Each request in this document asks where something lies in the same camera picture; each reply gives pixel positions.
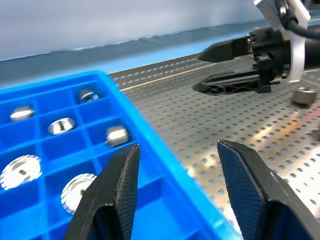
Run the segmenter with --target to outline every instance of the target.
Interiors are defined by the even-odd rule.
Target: white wall
[[[1,0],[0,59],[258,19],[253,0]]]

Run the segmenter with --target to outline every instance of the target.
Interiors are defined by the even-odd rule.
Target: metal washer
[[[18,121],[33,117],[35,110],[31,106],[17,107],[10,115],[12,121]]]
[[[61,204],[69,214],[75,213],[84,192],[96,177],[94,174],[83,173],[75,176],[65,185],[61,194]]]
[[[65,117],[51,123],[48,127],[48,132],[52,135],[63,134],[72,130],[75,126],[76,123],[74,120]]]
[[[0,177],[1,187],[8,190],[39,178],[42,175],[40,161],[35,155],[16,158],[3,169]]]

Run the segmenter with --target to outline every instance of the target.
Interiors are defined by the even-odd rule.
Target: black cable
[[[295,15],[290,11],[290,9],[286,10],[286,14],[281,16],[281,7],[284,6],[284,0],[275,0],[275,8],[278,13],[278,17],[284,29],[289,30],[301,37],[307,39],[320,40],[320,32],[315,32],[311,30],[307,30],[298,25],[298,20]]]
[[[311,31],[311,30],[307,30],[301,26],[299,26],[295,21],[291,20],[287,23],[287,28],[301,36],[307,39],[314,39],[314,40],[320,40],[320,32],[315,32],[315,31]]]

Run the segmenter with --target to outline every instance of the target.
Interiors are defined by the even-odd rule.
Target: metal workbench
[[[283,82],[264,94],[209,96],[192,89],[193,84],[209,75],[243,71],[251,63],[250,57],[208,64],[186,56],[176,63],[157,63],[118,72],[113,77],[238,231],[217,152],[218,139],[258,151],[320,219],[320,95],[310,108],[291,103],[298,86],[320,91],[320,72],[305,73],[303,81]],[[178,71],[170,75],[166,66],[180,69],[175,68]],[[162,72],[166,75],[159,78]],[[144,78],[150,80],[142,83],[141,74],[149,75]]]

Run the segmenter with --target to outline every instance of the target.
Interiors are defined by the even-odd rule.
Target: silver metal disc
[[[17,107],[11,114],[12,121],[27,119],[35,114],[35,110],[31,106]]]
[[[109,127],[106,131],[106,144],[115,147],[129,141],[127,130],[123,126]]]
[[[0,184],[4,190],[31,182],[42,174],[40,158],[35,155],[23,155],[9,163],[2,171]]]
[[[80,101],[82,103],[92,102],[99,99],[99,96],[91,89],[82,89],[79,93]]]
[[[75,125],[75,121],[73,121],[71,118],[61,118],[50,124],[48,127],[48,132],[52,135],[63,134],[73,129]]]
[[[90,173],[80,174],[65,185],[61,194],[61,204],[68,213],[75,213],[84,192],[96,177]]]

